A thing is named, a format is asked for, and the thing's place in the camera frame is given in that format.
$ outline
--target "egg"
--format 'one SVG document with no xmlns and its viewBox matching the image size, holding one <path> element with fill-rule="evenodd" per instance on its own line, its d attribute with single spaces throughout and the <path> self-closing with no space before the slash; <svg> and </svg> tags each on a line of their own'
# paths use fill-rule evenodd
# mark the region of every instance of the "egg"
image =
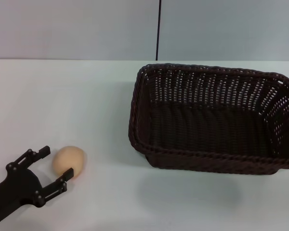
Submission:
<svg viewBox="0 0 289 231">
<path fill-rule="evenodd" d="M 67 146 L 60 149 L 53 158 L 53 170 L 61 176 L 70 168 L 74 169 L 74 178 L 83 170 L 85 154 L 81 148 Z"/>
</svg>

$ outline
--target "basket rim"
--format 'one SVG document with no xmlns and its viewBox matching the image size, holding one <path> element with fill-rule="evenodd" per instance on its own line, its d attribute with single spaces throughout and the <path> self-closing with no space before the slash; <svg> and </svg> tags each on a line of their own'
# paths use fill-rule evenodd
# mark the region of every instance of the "basket rim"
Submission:
<svg viewBox="0 0 289 231">
<path fill-rule="evenodd" d="M 221 159 L 228 161 L 239 161 L 239 162 L 252 162 L 258 164 L 266 164 L 272 166 L 279 166 L 289 168 L 289 158 L 272 158 L 272 157 L 258 157 L 258 156 L 244 156 L 244 155 L 231 155 L 223 153 L 212 153 L 204 151 L 189 151 L 180 149 L 165 149 L 158 146 L 153 146 L 148 143 L 143 142 L 138 135 L 137 125 L 138 125 L 138 106 L 139 98 L 143 93 L 143 86 L 145 83 L 145 76 L 147 73 L 155 70 L 177 70 L 177 71 L 192 71 L 197 73 L 210 73 L 210 74 L 227 74 L 229 76 L 253 76 L 255 78 L 274 78 L 276 81 L 282 81 L 284 84 L 289 86 L 289 78 L 285 75 L 276 72 L 262 72 L 253 69 L 244 68 L 226 68 L 220 66 L 206 66 L 206 65 L 196 65 L 196 64 L 147 64 L 143 66 L 138 74 L 133 91 L 133 98 L 131 101 L 131 115 L 129 124 L 129 139 L 131 145 L 139 152 L 145 155 L 167 155 L 180 158 L 209 158 L 209 159 Z"/>
</svg>

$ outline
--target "wicker basket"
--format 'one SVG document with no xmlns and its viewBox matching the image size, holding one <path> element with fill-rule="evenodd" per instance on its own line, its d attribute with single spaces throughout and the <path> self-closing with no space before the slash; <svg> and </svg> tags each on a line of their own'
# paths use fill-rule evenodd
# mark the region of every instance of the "wicker basket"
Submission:
<svg viewBox="0 0 289 231">
<path fill-rule="evenodd" d="M 289 168 L 289 78 L 149 64 L 135 83 L 129 138 L 154 167 L 274 174 Z"/>
</svg>

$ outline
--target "table surface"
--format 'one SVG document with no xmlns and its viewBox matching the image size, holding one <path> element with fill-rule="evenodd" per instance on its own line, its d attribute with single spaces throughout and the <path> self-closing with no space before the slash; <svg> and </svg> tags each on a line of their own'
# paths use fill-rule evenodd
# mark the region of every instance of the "table surface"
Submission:
<svg viewBox="0 0 289 231">
<path fill-rule="evenodd" d="M 0 231 L 289 230 L 289 170 L 243 176 L 152 168 L 128 139 L 138 70 L 149 61 L 0 60 L 0 182 L 28 148 L 30 169 L 56 179 L 56 150 L 75 145 L 85 170 L 42 208 L 24 206 Z M 289 62 L 184 62 L 279 72 Z"/>
</svg>

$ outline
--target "white wall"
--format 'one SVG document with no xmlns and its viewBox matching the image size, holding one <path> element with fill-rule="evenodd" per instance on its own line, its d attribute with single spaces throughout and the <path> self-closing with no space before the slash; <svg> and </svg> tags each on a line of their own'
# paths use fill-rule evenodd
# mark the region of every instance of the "white wall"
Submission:
<svg viewBox="0 0 289 231">
<path fill-rule="evenodd" d="M 159 60 L 289 60 L 289 0 L 163 0 Z"/>
<path fill-rule="evenodd" d="M 154 60 L 158 0 L 0 0 L 0 58 Z"/>
</svg>

